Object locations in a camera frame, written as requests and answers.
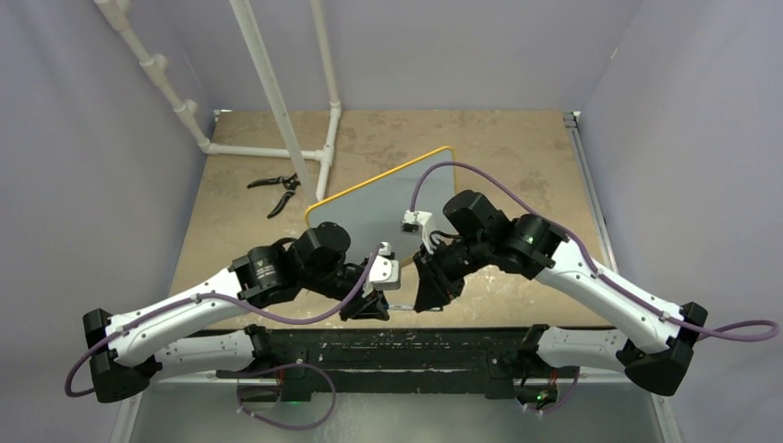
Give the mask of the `yellow framed whiteboard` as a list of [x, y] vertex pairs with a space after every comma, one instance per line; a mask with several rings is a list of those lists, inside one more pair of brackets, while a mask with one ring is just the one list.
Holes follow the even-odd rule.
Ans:
[[444, 146], [417, 157], [367, 181], [316, 203], [305, 212], [308, 227], [334, 222], [349, 234], [346, 260], [359, 263], [372, 247], [387, 242], [401, 265], [412, 263], [421, 245], [419, 233], [402, 230], [416, 183], [430, 166], [454, 159], [452, 148]]

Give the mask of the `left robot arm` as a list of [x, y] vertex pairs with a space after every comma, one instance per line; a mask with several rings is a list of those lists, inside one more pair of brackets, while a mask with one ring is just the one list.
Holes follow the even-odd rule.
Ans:
[[359, 263], [347, 260], [348, 232], [333, 222], [256, 246], [206, 281], [122, 314], [94, 309], [82, 318], [88, 351], [66, 377], [66, 395], [102, 403], [132, 397], [152, 382], [208, 371], [267, 376], [275, 352], [251, 332], [199, 336], [206, 327], [248, 312], [286, 325], [341, 319], [387, 320], [384, 293], [401, 270], [387, 242]]

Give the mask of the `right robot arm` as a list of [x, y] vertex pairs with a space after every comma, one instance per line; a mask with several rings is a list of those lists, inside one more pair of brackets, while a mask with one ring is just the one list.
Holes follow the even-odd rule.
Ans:
[[431, 213], [403, 215], [403, 231], [422, 240], [414, 255], [416, 312], [448, 305], [462, 294], [468, 275], [495, 267], [554, 288], [611, 325], [606, 330], [534, 325], [515, 358], [501, 365], [532, 376], [565, 366], [604, 369], [662, 396], [680, 387], [699, 337], [696, 328], [707, 318], [702, 306], [676, 305], [641, 290], [584, 255], [555, 223], [533, 214], [510, 219], [479, 192], [460, 192], [442, 212], [456, 231], [449, 243], [432, 240]]

